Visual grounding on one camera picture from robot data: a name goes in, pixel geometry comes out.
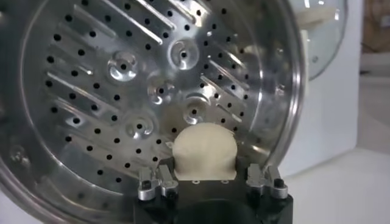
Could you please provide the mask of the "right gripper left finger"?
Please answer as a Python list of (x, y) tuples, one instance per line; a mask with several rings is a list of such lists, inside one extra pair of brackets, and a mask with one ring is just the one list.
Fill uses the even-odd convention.
[(138, 199), (151, 201), (160, 195), (175, 200), (179, 194), (179, 181), (174, 173), (174, 158), (160, 160), (155, 169), (143, 167), (138, 172)]

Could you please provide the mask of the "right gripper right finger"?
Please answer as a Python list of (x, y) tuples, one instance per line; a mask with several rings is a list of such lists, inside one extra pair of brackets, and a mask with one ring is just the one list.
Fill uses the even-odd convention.
[(253, 163), (243, 156), (236, 158), (236, 196), (239, 200), (262, 200), (288, 197), (288, 187), (277, 166)]

